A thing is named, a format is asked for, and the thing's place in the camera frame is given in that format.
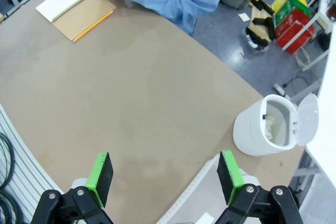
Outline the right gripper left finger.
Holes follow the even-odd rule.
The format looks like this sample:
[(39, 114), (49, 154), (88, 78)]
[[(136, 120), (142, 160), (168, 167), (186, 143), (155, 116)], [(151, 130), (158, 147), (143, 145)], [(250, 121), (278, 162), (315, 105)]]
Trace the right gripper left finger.
[(113, 223), (104, 208), (113, 178), (109, 153), (99, 153), (84, 185), (42, 193), (31, 223)]

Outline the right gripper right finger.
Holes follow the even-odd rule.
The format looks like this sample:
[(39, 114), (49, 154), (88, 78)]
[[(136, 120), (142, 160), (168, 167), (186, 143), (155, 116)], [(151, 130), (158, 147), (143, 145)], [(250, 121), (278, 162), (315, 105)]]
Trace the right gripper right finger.
[(290, 189), (279, 185), (267, 191), (244, 182), (231, 151), (220, 152), (217, 174), (227, 208), (216, 223), (244, 223), (247, 218), (257, 218), (260, 223), (302, 223)]

